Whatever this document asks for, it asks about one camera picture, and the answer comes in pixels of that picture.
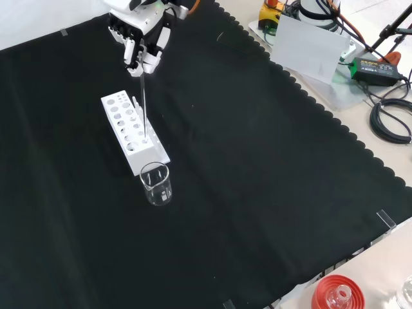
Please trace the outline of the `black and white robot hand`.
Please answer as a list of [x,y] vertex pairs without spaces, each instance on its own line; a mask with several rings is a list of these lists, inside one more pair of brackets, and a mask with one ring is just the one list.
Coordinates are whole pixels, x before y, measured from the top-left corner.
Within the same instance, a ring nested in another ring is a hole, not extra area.
[[109,32],[123,45],[123,61],[132,77],[152,74],[170,38],[162,1],[106,1]]

